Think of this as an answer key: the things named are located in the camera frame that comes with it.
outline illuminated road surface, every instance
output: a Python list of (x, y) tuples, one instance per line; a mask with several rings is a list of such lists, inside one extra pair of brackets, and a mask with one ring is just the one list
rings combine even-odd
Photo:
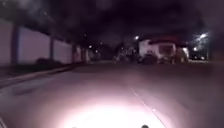
[(96, 64), (0, 90), (9, 128), (223, 128), (219, 67)]

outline light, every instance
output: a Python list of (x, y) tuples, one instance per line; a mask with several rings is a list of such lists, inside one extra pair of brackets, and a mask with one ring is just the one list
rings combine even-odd
[(165, 128), (152, 111), (149, 112), (142, 106), (97, 105), (85, 108), (75, 115), (68, 116), (61, 128), (141, 128), (143, 125)]
[(135, 36), (135, 40), (138, 40), (139, 39), (139, 36)]
[(187, 48), (183, 48), (183, 51), (184, 51), (184, 53), (187, 55), (187, 57), (189, 58), (189, 51), (188, 51), (188, 49)]
[(206, 38), (207, 36), (208, 36), (207, 33), (203, 33), (197, 38), (197, 41), (201, 41), (202, 39)]
[(193, 50), (196, 52), (196, 51), (198, 51), (198, 48), (197, 47), (194, 47)]
[(206, 34), (206, 33), (204, 33), (204, 34), (202, 34), (202, 35), (200, 36), (201, 39), (203, 39), (203, 38), (205, 38), (205, 37), (207, 37), (207, 34)]
[(205, 57), (204, 57), (204, 56), (202, 56), (202, 57), (201, 57), (201, 59), (202, 59), (202, 60), (205, 60)]

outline asphalt road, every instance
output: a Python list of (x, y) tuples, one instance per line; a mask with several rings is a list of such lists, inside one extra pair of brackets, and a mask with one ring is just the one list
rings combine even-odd
[(224, 68), (93, 64), (0, 90), (9, 128), (223, 128)]

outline road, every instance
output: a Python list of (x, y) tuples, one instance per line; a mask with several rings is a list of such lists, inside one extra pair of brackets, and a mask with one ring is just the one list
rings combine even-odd
[(92, 64), (0, 90), (9, 128), (223, 128), (224, 68)]

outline street light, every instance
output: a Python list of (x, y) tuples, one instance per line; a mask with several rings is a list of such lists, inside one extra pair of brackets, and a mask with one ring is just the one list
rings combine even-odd
[(196, 51), (198, 51), (198, 48), (197, 47), (194, 47), (193, 50), (196, 52)]
[(139, 39), (139, 36), (135, 36), (135, 40), (138, 40)]

